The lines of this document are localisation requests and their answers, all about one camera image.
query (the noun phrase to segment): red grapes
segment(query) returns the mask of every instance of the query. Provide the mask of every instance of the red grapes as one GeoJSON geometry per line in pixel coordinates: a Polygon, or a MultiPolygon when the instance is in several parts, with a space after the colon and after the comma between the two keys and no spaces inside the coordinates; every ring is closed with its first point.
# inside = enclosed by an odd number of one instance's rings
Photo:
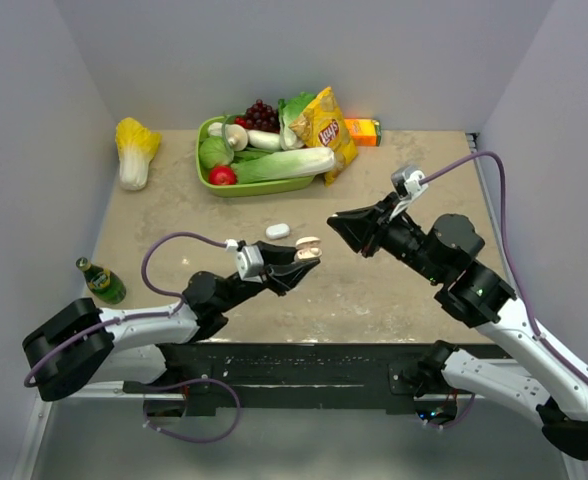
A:
{"type": "Polygon", "coordinates": [[[245,115],[236,117],[234,123],[247,129],[262,130],[264,132],[278,133],[278,111],[271,105],[263,103],[260,98],[250,108],[245,110],[245,115]]]}

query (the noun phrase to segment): beige tabletop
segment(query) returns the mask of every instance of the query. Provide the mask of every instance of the beige tabletop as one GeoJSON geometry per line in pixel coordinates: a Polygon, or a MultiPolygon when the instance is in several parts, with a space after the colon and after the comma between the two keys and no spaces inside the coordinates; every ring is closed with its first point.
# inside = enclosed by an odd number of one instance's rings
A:
{"type": "MultiPolygon", "coordinates": [[[[173,301],[144,286],[140,262],[163,235],[191,230],[213,239],[266,240],[265,228],[287,223],[293,245],[304,236],[322,239],[321,265],[285,297],[266,291],[228,312],[218,341],[246,342],[483,342],[445,314],[433,300],[436,288],[384,251],[365,259],[354,254],[326,222],[341,210],[371,205],[392,190],[390,174],[415,164],[432,173],[469,154],[462,132],[384,132],[380,147],[361,147],[335,184],[316,179],[304,190],[278,195],[222,199],[200,184],[195,171],[196,131],[163,131],[145,189],[114,185],[94,261],[125,282],[123,308],[173,301]]],[[[479,259],[503,275],[496,240],[471,163],[432,182],[409,210],[427,231],[443,213],[467,215],[486,246],[479,259]]],[[[152,257],[149,276],[161,288],[182,291],[190,276],[207,270],[235,271],[231,253],[191,239],[174,239],[152,257]]]]}

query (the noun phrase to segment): small box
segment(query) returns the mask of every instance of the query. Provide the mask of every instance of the small box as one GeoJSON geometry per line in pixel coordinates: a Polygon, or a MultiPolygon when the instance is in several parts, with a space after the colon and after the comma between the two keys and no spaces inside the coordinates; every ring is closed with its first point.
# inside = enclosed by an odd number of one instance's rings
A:
{"type": "Polygon", "coordinates": [[[359,147],[378,147],[381,144],[381,124],[368,118],[346,118],[345,124],[359,147]]]}

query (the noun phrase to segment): bag of chips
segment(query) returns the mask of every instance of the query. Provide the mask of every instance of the bag of chips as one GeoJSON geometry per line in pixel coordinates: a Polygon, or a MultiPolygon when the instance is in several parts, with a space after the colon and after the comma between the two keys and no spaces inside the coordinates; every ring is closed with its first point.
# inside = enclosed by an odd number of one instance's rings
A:
{"type": "Polygon", "coordinates": [[[332,87],[319,93],[289,127],[308,147],[330,147],[334,150],[336,166],[325,173],[325,185],[334,183],[358,155],[332,87]]]}

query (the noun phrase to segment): green bottle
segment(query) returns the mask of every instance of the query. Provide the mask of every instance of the green bottle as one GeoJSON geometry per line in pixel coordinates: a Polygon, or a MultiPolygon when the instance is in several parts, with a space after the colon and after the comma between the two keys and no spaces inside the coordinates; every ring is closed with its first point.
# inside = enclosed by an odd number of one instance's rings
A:
{"type": "Polygon", "coordinates": [[[87,288],[100,300],[110,305],[122,302],[127,290],[123,281],[114,272],[92,263],[85,257],[76,261],[76,266],[83,272],[87,288]]]}

